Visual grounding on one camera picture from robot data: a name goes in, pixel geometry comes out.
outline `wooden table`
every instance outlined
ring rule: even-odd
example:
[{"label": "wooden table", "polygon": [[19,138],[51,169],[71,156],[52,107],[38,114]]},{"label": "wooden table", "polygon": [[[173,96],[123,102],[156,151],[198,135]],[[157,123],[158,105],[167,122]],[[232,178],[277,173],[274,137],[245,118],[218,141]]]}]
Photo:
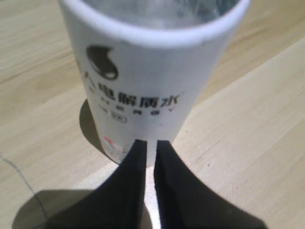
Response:
[{"label": "wooden table", "polygon": [[[205,184],[271,229],[305,228],[304,59],[305,1],[254,0],[174,143]],[[41,224],[117,167],[85,99],[57,1],[1,0],[1,229]],[[157,229],[152,171],[143,228]]]}]

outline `paper cup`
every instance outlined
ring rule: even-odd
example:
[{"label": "paper cup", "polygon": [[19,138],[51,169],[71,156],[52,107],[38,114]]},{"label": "paper cup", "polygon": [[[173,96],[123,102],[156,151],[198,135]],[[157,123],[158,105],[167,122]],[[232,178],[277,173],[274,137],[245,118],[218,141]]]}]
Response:
[{"label": "paper cup", "polygon": [[135,139],[173,141],[249,5],[183,29],[127,24],[81,0],[59,1],[105,153],[120,163]]}]

